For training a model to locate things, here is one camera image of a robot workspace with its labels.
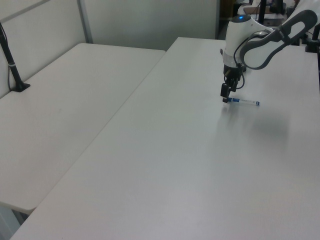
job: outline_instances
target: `white table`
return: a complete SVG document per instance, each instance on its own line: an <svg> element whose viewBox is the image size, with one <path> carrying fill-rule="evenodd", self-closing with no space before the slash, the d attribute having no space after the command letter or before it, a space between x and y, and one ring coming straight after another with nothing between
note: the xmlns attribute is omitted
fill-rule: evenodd
<svg viewBox="0 0 320 240"><path fill-rule="evenodd" d="M79 44L0 100L0 205L30 213L164 51Z"/></svg>
<svg viewBox="0 0 320 240"><path fill-rule="evenodd" d="M226 104L224 45L178 38L12 240L317 239L317 56L285 48L233 94L260 107Z"/></svg>

